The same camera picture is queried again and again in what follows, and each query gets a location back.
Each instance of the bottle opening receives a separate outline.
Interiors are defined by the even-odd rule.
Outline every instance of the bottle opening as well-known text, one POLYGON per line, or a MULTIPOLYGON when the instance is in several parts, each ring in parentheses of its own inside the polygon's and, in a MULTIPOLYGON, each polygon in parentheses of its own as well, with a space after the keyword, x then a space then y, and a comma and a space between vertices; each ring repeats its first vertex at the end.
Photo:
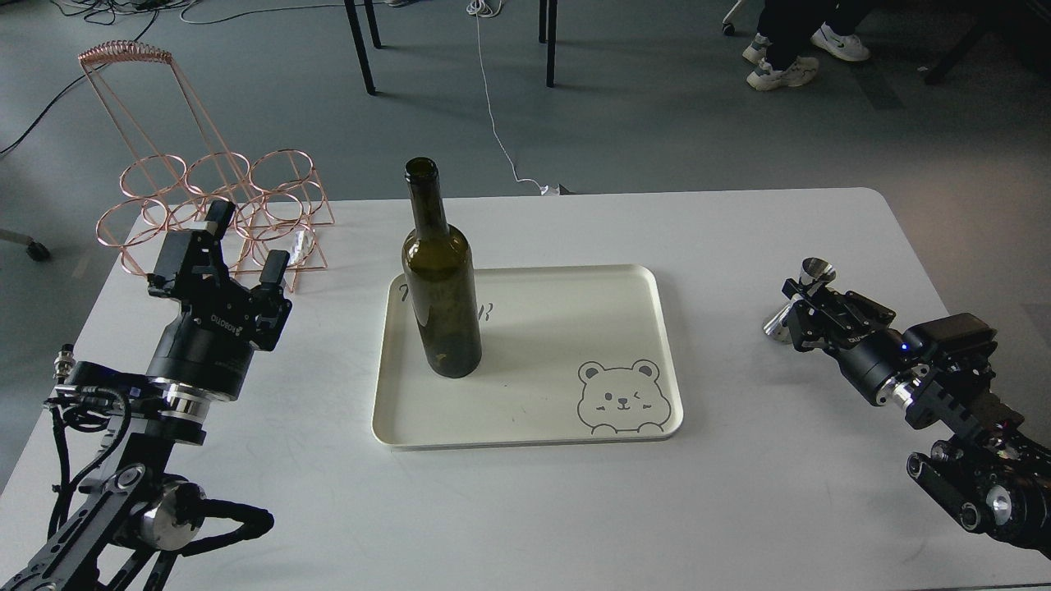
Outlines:
POLYGON ((410 183, 430 182, 438 178, 438 165, 427 157, 413 158, 405 164, 405 180, 410 183))

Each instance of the bottle neck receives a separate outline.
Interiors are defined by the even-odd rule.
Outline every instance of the bottle neck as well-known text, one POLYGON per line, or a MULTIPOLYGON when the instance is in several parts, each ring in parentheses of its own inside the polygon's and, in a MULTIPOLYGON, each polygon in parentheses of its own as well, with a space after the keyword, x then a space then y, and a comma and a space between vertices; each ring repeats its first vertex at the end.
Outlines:
POLYGON ((416 239, 429 240, 449 237, 449 223, 441 205, 438 170, 434 162, 416 158, 406 165, 412 217, 416 222, 416 239))
POLYGON ((441 196, 437 186, 434 190, 410 185, 412 193, 412 217, 416 222, 416 238, 429 240, 449 236, 449 223, 446 222, 446 210, 441 206, 441 196))

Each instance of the white table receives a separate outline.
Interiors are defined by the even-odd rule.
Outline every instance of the white table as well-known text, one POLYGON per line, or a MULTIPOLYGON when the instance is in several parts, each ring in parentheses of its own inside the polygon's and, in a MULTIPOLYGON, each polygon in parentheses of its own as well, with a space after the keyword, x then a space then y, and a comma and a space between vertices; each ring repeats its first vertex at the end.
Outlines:
MULTIPOLYGON (((947 430, 913 431, 897 407, 866 404, 826 355, 761 331, 784 302, 784 279, 810 256, 838 267, 833 286, 895 309, 899 329, 945 315, 879 193, 447 200, 479 268, 653 270, 684 420, 660 442, 429 451, 392 451, 370 429, 408 201, 333 207, 338 225, 320 233, 330 268, 301 276, 277 350, 256 354, 241 400, 212 405, 205 445, 178 446, 169 463, 211 497, 269 509, 276 527, 181 559, 168 589, 810 591, 1051 579, 1047 559, 965 533, 907 476, 908 454, 947 430)), ((77 358, 143 371, 174 315, 172 302, 115 270, 77 358)), ((0 497, 3 578, 43 543, 57 473, 48 427, 38 423, 0 497)), ((75 466, 95 441, 74 441, 75 466)))

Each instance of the black pants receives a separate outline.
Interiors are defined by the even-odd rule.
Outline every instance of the black pants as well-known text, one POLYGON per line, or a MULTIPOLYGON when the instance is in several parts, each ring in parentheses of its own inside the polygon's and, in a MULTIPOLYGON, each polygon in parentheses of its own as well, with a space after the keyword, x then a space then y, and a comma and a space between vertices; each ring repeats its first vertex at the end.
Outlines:
POLYGON ((785 69, 810 41, 810 35, 827 22, 839 35, 854 28, 879 0, 766 0, 759 15, 760 35, 770 40, 766 61, 774 69, 785 69))

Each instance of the caster wheel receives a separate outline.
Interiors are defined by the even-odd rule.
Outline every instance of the caster wheel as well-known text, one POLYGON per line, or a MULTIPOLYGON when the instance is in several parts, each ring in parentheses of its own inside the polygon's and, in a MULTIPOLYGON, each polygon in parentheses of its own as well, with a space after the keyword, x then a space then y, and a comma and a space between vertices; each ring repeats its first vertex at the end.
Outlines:
POLYGON ((51 253, 43 244, 40 244, 39 242, 30 242, 29 246, 25 248, 25 253, 37 262, 46 261, 51 258, 51 253))

